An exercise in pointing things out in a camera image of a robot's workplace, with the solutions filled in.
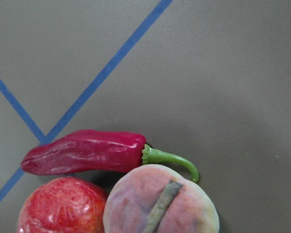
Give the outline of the peach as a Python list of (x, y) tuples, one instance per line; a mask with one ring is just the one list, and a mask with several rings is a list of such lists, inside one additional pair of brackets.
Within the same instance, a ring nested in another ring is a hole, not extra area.
[(103, 215), (107, 233), (217, 233), (214, 204), (196, 183), (163, 165), (144, 165), (111, 190)]

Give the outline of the red chili pepper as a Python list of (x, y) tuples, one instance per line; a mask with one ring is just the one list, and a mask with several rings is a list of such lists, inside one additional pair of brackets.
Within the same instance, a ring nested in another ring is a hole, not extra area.
[(131, 132), (79, 130), (31, 149), (20, 167), (35, 175), (62, 175), (89, 170), (128, 173), (141, 165), (175, 163), (193, 182), (199, 172), (189, 160), (151, 147), (145, 136)]

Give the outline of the red pomegranate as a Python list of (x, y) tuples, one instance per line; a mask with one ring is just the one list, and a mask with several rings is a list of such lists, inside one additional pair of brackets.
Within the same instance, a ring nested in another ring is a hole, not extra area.
[(19, 233), (102, 233), (108, 194), (75, 177), (54, 179), (37, 188), (19, 213)]

